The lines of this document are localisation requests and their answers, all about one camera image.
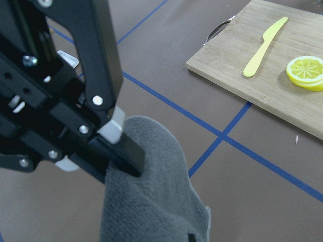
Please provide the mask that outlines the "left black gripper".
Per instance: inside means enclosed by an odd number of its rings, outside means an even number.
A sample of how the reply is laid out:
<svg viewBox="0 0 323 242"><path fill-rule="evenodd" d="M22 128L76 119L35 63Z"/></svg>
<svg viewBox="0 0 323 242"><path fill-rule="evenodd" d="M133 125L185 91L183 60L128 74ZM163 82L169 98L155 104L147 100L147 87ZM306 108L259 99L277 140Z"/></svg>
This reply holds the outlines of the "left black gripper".
<svg viewBox="0 0 323 242"><path fill-rule="evenodd" d="M1 167L106 143L122 81L107 1L1 1Z"/></svg>

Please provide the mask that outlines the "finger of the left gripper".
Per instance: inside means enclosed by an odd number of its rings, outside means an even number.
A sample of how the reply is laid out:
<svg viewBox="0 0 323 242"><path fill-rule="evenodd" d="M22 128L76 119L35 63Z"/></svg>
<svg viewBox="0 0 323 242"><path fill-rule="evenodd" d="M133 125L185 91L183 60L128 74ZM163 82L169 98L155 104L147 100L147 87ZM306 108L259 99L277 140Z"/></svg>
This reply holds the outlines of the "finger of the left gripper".
<svg viewBox="0 0 323 242"><path fill-rule="evenodd" d="M82 169L105 183L106 170L113 158L113 150L103 141L80 142L70 155L65 155L55 165L66 172Z"/></svg>
<svg viewBox="0 0 323 242"><path fill-rule="evenodd" d="M114 165L132 176L141 176L145 165L144 150L125 132L125 112L115 106L111 119L97 133L112 153Z"/></svg>

